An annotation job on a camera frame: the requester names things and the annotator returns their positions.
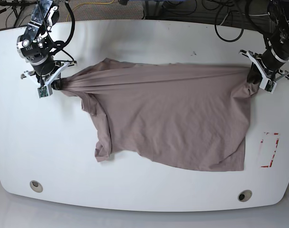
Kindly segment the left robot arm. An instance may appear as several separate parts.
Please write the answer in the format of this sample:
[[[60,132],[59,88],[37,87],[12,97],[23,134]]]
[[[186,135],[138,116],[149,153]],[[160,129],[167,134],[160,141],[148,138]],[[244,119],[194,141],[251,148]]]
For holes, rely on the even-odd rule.
[[[259,82],[261,89],[273,93],[280,79],[289,80],[288,71],[281,70],[281,67],[289,62],[289,0],[269,1],[267,13],[276,26],[272,33],[262,30],[251,20],[250,4],[250,0],[246,1],[245,16],[263,35],[266,50],[262,54],[241,50],[240,54],[252,62],[248,81]]]

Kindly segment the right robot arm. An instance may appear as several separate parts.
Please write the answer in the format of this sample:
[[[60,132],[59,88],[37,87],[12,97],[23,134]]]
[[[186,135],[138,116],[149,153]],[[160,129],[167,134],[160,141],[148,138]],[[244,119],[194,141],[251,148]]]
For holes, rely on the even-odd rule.
[[[19,55],[32,67],[21,78],[28,78],[37,86],[40,98],[52,95],[52,89],[60,88],[61,72],[77,61],[64,48],[71,42],[75,32],[75,17],[65,0],[64,5],[71,17],[70,34],[66,41],[54,41],[51,28],[59,19],[59,0],[38,0],[23,35],[19,36],[16,48]]]

